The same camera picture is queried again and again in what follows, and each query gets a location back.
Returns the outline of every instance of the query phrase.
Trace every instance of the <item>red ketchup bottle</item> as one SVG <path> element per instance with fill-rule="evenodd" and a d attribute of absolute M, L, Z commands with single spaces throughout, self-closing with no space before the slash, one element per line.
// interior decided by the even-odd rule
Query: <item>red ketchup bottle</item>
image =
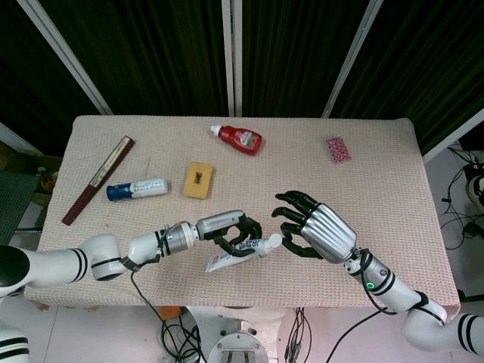
<path fill-rule="evenodd" d="M 255 155 L 262 143 L 262 136 L 247 129 L 236 129 L 232 126 L 214 125 L 210 130 L 227 144 L 245 154 Z"/>

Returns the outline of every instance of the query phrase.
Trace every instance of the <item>small pink box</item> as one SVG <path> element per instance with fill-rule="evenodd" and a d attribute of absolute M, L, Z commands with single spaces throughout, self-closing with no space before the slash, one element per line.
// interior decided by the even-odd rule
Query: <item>small pink box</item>
<path fill-rule="evenodd" d="M 351 160 L 348 149 L 342 138 L 330 138 L 326 140 L 326 144 L 330 149 L 331 156 L 335 163 L 343 163 Z"/>

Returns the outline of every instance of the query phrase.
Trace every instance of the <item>bottle label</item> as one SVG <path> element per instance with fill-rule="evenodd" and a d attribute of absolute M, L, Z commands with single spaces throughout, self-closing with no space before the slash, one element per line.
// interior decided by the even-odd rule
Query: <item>bottle label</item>
<path fill-rule="evenodd" d="M 235 135 L 239 138 L 240 143 L 246 147 L 252 147 L 256 141 L 256 136 L 250 131 L 237 131 Z"/>
<path fill-rule="evenodd" d="M 131 183 L 131 192 L 133 198 L 147 197 L 150 195 L 163 194 L 166 186 L 161 179 L 151 179 L 146 181 L 139 181 Z"/>

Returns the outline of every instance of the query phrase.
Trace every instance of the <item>metal frame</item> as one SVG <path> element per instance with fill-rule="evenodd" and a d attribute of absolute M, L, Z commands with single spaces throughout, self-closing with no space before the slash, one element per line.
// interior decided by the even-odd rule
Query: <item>metal frame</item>
<path fill-rule="evenodd" d="M 371 25 L 377 17 L 378 11 L 380 10 L 382 4 L 383 0 L 370 0 L 370 2 L 368 2 L 366 11 L 363 14 L 363 18 L 361 19 L 358 30 L 356 30 L 355 38 L 353 38 L 353 42 L 349 47 L 348 54 L 346 55 L 343 65 L 341 66 L 340 74 L 338 74 L 338 78 L 334 83 L 333 90 L 330 93 L 330 97 L 327 100 L 321 118 L 330 116 L 336 99 L 343 88 L 346 78 L 348 77 L 349 72 L 355 63 L 356 57 L 358 56 L 358 53 L 365 42 L 366 36 L 368 35 Z"/>
<path fill-rule="evenodd" d="M 449 136 L 440 141 L 432 150 L 423 156 L 423 162 L 428 163 L 436 157 L 442 150 L 453 144 L 456 140 L 466 135 L 470 130 L 484 121 L 484 108 L 472 116 L 461 127 L 452 132 Z"/>
<path fill-rule="evenodd" d="M 227 79 L 228 115 L 234 117 L 234 69 L 232 60 L 232 12 L 231 0 L 222 0 L 222 23 L 224 31 L 225 73 Z"/>
<path fill-rule="evenodd" d="M 34 23 L 36 28 L 60 58 L 67 70 L 77 81 L 81 89 L 95 105 L 101 115 L 112 115 L 113 111 L 107 105 L 101 93 L 96 88 L 89 75 L 66 43 L 65 39 L 47 15 L 38 0 L 17 0 L 23 11 Z"/>
<path fill-rule="evenodd" d="M 7 144 L 15 151 L 22 153 L 42 155 L 39 149 L 23 140 L 19 135 L 10 130 L 3 123 L 0 123 L 0 141 Z"/>
<path fill-rule="evenodd" d="M 242 116 L 242 0 L 231 0 L 235 116 Z"/>

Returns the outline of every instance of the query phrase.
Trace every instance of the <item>table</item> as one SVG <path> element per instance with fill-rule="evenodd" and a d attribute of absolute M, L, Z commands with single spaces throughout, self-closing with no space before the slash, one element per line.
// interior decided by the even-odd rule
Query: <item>table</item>
<path fill-rule="evenodd" d="M 211 135 L 210 125 L 245 127 L 265 142 L 255 157 Z M 123 135 L 135 146 L 106 185 L 153 177 L 169 180 L 169 193 L 110 202 L 105 188 L 77 220 L 61 223 L 82 189 Z M 325 140 L 340 136 L 352 160 L 334 164 Z M 191 161 L 214 166 L 207 200 L 183 195 Z M 81 116 L 60 167 L 48 208 L 40 250 L 79 246 L 86 238 L 114 233 L 122 254 L 131 238 L 187 220 L 243 209 L 262 225 L 264 235 L 283 219 L 271 211 L 283 205 L 274 195 L 300 190 L 324 201 L 368 247 L 404 281 L 447 307 L 459 309 L 436 210 L 408 119 L 254 119 L 181 116 Z M 340 265 L 303 259 L 283 247 L 264 259 L 211 274 L 213 242 L 149 265 L 137 281 L 154 305 L 185 306 L 369 306 L 361 286 Z M 76 284 L 26 289 L 26 297 L 67 306 L 142 305 L 128 274 L 97 282 L 91 275 Z"/>

